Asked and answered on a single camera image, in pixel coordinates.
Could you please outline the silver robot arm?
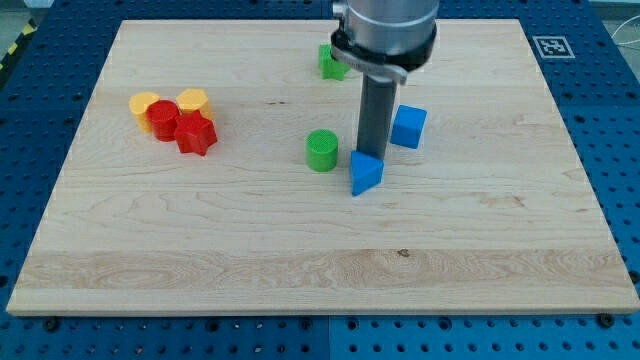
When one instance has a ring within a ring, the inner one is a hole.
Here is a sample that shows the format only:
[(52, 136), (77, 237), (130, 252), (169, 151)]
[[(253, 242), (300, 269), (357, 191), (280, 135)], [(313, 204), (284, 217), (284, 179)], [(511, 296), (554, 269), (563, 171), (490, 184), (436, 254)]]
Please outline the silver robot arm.
[(439, 0), (343, 0), (331, 56), (367, 75), (405, 84), (429, 59), (437, 35)]

